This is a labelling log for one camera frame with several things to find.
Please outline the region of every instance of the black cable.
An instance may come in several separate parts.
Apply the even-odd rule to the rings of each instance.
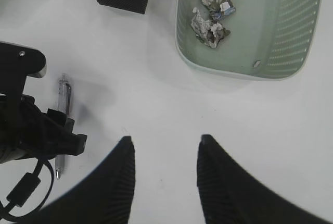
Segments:
[[[44,157],[42,157],[40,155],[34,154],[28,148],[24,148],[24,150],[27,151],[30,155],[32,155],[32,156],[34,156],[35,158],[38,159],[36,167],[35,167],[33,173],[31,174],[32,176],[38,178],[38,175],[40,174],[43,165],[48,168],[48,170],[50,171],[50,174],[51,174],[50,187],[49,187],[44,199],[42,200],[42,202],[34,210],[32,210],[30,213],[28,213],[26,215],[23,215],[23,216],[20,216],[20,217],[13,216],[9,213],[16,206],[16,204],[14,202],[10,201],[6,207],[3,207],[3,205],[0,201],[0,220],[5,219],[5,220],[11,221],[11,222],[19,222],[23,218],[27,218],[27,217],[31,216],[33,213],[39,211],[43,207],[43,205],[45,204],[45,202],[47,201],[47,199],[48,199],[48,197],[51,193],[51,190],[52,190],[52,187],[53,187],[53,184],[54,184],[54,172],[53,172],[52,165],[50,164],[50,162],[47,159],[45,159]]]

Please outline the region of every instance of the white tabletop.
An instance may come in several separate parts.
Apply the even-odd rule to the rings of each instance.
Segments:
[[[174,44],[176,0],[149,0],[146,15],[95,0],[0,0],[0,41],[41,50],[43,79],[25,93],[55,108],[57,80],[73,80],[75,133],[84,154],[68,157],[49,203],[85,178],[131,135],[137,184],[130,223],[203,224],[196,187],[200,136],[213,135],[252,175],[291,202],[333,221],[332,0],[323,0],[309,59],[296,76],[256,82],[190,69]],[[0,200],[35,161],[0,166]],[[23,209],[33,209],[49,184]]]

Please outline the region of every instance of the pen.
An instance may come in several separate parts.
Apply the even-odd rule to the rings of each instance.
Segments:
[[[59,81],[59,98],[58,111],[63,112],[68,116],[71,102],[71,85],[68,82],[67,75],[62,74],[62,79]],[[56,177],[59,180],[65,167],[65,155],[56,156],[55,171]]]

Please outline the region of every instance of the crumpled paper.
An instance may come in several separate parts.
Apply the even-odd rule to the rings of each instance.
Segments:
[[[213,21],[220,21],[236,11],[231,0],[201,0]]]
[[[217,48],[220,40],[230,34],[230,31],[218,22],[204,20],[198,8],[193,9],[195,16],[192,19],[191,26],[197,33],[197,37],[207,46]]]

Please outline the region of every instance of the plastic trash bin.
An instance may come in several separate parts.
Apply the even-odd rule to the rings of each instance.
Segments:
[[[203,45],[191,28],[193,8],[208,19],[200,0],[178,0],[176,46],[190,66],[249,79],[284,79],[308,55],[320,0],[232,0],[237,11],[222,24],[231,34],[217,49]]]

